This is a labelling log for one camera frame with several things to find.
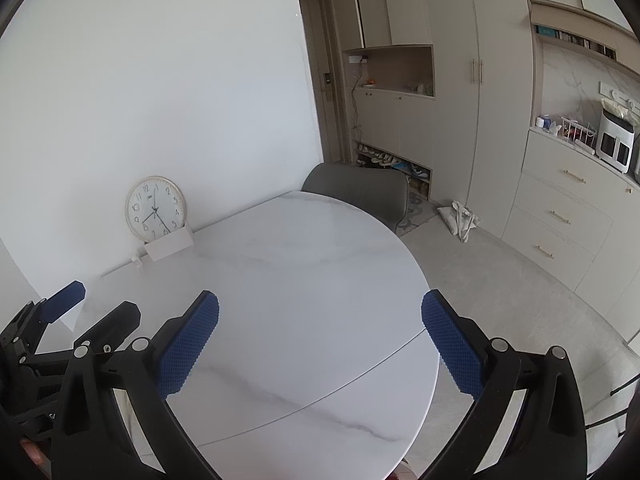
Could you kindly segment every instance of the power cord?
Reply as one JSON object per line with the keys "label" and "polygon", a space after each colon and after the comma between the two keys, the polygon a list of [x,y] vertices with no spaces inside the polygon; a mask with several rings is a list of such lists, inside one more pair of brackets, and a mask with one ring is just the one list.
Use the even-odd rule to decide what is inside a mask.
{"label": "power cord", "polygon": [[351,127],[351,131],[353,132],[353,140],[355,142],[360,142],[362,140],[362,128],[358,124],[360,121],[360,117],[358,114],[358,102],[356,101],[356,88],[360,85],[360,81],[362,80],[362,63],[364,62],[364,58],[360,58],[360,63],[358,66],[360,67],[360,72],[358,74],[358,78],[356,79],[356,83],[353,85],[351,89],[351,102],[353,104],[353,126]]}

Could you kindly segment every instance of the doorway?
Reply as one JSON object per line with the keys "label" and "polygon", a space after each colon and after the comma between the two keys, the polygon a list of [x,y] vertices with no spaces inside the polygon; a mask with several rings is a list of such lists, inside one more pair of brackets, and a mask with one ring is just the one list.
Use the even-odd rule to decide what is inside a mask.
{"label": "doorway", "polygon": [[350,160],[331,0],[300,0],[325,162]]}

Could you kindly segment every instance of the dish rack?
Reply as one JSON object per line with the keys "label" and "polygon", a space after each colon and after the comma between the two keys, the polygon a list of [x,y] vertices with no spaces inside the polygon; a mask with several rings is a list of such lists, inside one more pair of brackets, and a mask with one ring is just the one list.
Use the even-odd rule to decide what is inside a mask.
{"label": "dish rack", "polygon": [[583,142],[590,148],[595,149],[596,137],[598,134],[593,130],[588,129],[586,126],[581,126],[577,121],[563,117],[561,134],[563,137],[566,137],[573,142],[580,140],[580,142]]}

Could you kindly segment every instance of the metal screw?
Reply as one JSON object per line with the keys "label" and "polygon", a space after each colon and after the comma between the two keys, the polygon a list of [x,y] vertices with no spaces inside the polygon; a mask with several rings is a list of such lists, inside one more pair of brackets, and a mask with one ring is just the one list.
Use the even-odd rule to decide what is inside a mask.
{"label": "metal screw", "polygon": [[507,343],[504,339],[494,339],[491,341],[491,346],[494,350],[498,352],[506,352],[509,349],[509,343]]}
{"label": "metal screw", "polygon": [[566,357],[564,348],[560,348],[559,346],[554,346],[551,353],[558,359],[564,359]]}
{"label": "metal screw", "polygon": [[136,352],[142,352],[146,347],[149,346],[149,341],[143,337],[141,337],[140,339],[136,339],[132,344],[131,347],[136,351]]}
{"label": "metal screw", "polygon": [[78,358],[84,357],[88,351],[89,349],[86,346],[81,345],[74,350],[74,356]]}

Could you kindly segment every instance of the white appliance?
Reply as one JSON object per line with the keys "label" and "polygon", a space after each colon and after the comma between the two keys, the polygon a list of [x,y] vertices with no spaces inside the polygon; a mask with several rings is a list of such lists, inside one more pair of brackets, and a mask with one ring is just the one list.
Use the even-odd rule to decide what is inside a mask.
{"label": "white appliance", "polygon": [[596,153],[622,173],[629,171],[634,145],[634,129],[624,119],[602,110]]}

